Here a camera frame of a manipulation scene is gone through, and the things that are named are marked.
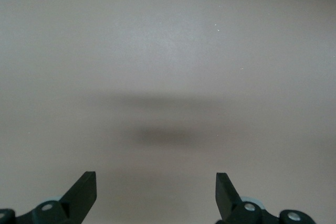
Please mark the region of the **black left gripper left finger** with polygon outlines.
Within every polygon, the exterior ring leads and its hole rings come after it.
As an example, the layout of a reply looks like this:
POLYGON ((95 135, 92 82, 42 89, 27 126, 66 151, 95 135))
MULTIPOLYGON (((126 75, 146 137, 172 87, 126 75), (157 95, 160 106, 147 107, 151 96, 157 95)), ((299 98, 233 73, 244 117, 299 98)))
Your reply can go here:
POLYGON ((84 172, 58 200, 43 202, 21 216, 13 209, 1 209, 1 223, 82 223, 96 199, 96 172, 84 172))

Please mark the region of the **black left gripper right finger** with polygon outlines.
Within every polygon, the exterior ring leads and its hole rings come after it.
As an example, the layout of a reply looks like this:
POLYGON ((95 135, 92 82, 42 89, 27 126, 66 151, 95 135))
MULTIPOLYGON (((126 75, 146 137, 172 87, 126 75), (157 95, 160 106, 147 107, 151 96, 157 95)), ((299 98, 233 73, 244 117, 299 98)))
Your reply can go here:
POLYGON ((259 200, 240 196, 226 173, 216 174, 215 199, 221 216, 217 223, 314 223, 309 215, 298 210, 285 209, 277 216, 270 214, 259 200))

